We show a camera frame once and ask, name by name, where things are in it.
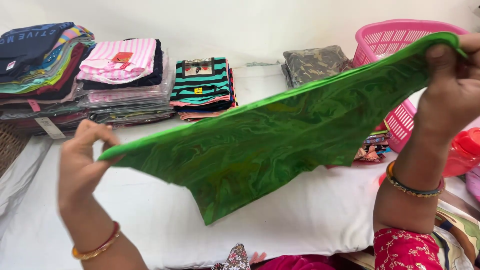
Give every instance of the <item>red tag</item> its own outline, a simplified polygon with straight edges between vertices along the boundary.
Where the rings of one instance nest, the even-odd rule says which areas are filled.
[[[120,69],[125,69],[130,65],[130,63],[124,63],[123,65],[120,66]]]
[[[40,111],[40,106],[34,99],[27,99],[28,104],[32,107],[33,111]]]
[[[119,52],[112,58],[112,62],[128,63],[132,55],[133,52]]]

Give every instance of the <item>green fabric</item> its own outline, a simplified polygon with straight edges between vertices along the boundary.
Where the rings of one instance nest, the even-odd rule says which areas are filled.
[[[211,224],[301,172],[351,165],[387,113],[427,85],[425,51],[437,43],[465,55],[455,34],[431,34],[378,62],[112,147],[99,159],[124,154],[116,166],[187,187]]]

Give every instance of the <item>camouflage clothing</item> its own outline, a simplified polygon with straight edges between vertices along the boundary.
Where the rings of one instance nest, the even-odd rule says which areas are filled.
[[[340,46],[290,50],[283,53],[295,88],[353,68]]]

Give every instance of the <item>gold bangle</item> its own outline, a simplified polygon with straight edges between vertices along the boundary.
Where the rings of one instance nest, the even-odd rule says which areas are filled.
[[[399,190],[407,193],[408,195],[420,197],[420,198],[430,198],[434,196],[440,195],[444,190],[445,190],[445,180],[444,178],[440,178],[440,184],[438,185],[438,188],[435,190],[431,191],[420,191],[416,190],[413,188],[409,188],[402,183],[400,183],[394,176],[393,176],[393,165],[395,164],[395,161],[392,161],[388,166],[386,170],[386,178],[388,181],[396,188]]]
[[[120,225],[116,221],[114,221],[114,229],[113,229],[112,235],[99,248],[93,251],[89,251],[87,253],[79,253],[77,248],[73,247],[72,255],[79,260],[88,260],[88,259],[94,258],[98,256],[100,253],[107,250],[119,236],[120,236]]]

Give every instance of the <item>navy blue t-shirt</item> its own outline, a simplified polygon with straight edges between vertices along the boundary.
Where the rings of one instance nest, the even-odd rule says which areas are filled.
[[[35,25],[10,30],[0,36],[0,82],[14,80],[28,65],[40,65],[63,31],[74,24]]]

